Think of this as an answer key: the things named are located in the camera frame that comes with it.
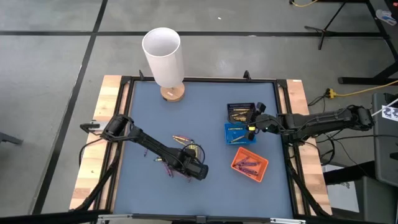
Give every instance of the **blue tabletop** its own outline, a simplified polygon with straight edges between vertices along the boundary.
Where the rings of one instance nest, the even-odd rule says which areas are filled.
[[[205,215],[292,218],[282,140],[259,133],[257,143],[243,146],[269,161],[261,183],[230,165],[239,146],[224,140],[227,103],[263,102],[266,113],[277,114],[272,83],[186,82],[184,98],[167,102],[155,82],[136,82],[131,117],[135,125],[168,147],[182,147],[173,135],[184,135],[206,152],[209,172],[199,181],[170,178],[156,155],[126,142],[114,204],[115,214]]]

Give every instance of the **orange box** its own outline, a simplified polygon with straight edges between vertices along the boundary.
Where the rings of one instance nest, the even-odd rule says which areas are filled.
[[[235,164],[237,164],[238,162],[242,161],[245,158],[247,158],[247,160],[245,162],[260,162],[260,164],[257,166],[245,166],[245,168],[256,171],[257,175],[247,174],[247,173],[239,170],[239,168],[237,166],[235,166]],[[232,169],[252,178],[253,180],[255,180],[259,183],[262,181],[262,178],[263,178],[264,174],[266,173],[267,166],[268,166],[267,159],[255,154],[243,147],[239,147],[239,149],[235,155],[235,158],[231,164]]]

